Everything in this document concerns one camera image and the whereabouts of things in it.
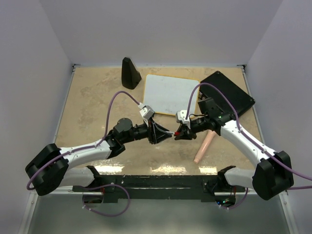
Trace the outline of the whiteboard marker pen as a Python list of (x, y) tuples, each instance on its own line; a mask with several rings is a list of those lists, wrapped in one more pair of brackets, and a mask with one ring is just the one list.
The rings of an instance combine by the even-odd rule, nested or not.
[(157, 123), (154, 122), (154, 127), (156, 127), (159, 131), (165, 133), (165, 134), (169, 134), (169, 135), (174, 135), (175, 133), (169, 130), (164, 130), (161, 128), (160, 125), (158, 125)]

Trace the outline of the yellow framed whiteboard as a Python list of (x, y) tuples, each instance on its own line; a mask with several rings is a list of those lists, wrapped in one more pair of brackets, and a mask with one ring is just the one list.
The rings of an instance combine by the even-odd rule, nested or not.
[(197, 79), (148, 74), (143, 90), (143, 103), (149, 105), (157, 114), (174, 116), (176, 112), (188, 108), (192, 96), (192, 114), (196, 110), (199, 94), (198, 89), (193, 89), (199, 83)]

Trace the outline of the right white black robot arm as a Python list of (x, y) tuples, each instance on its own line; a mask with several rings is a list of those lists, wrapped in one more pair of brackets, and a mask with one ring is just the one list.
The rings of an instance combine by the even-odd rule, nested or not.
[(217, 186), (227, 192), (233, 186), (253, 189), (269, 200), (294, 185), (293, 174), (284, 168), (291, 167), (290, 156), (266, 146), (236, 122), (233, 112), (223, 112), (212, 98), (198, 102), (202, 117), (190, 119), (186, 110), (175, 115), (180, 124), (175, 140), (192, 140), (196, 134), (211, 130), (233, 144), (254, 166), (253, 170), (226, 167), (218, 172)]

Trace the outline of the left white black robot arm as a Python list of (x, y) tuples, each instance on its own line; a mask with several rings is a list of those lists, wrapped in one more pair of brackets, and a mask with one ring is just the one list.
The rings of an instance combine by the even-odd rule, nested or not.
[(133, 125), (130, 119), (122, 118), (105, 139), (65, 148), (48, 144), (25, 167), (29, 176), (26, 188), (35, 190), (40, 196), (61, 186), (81, 186), (96, 191), (101, 186), (101, 179), (88, 167), (78, 169), (78, 166), (114, 158), (125, 151), (125, 144), (129, 142), (146, 138), (150, 144), (158, 144), (171, 137), (172, 133), (152, 118), (141, 125)]

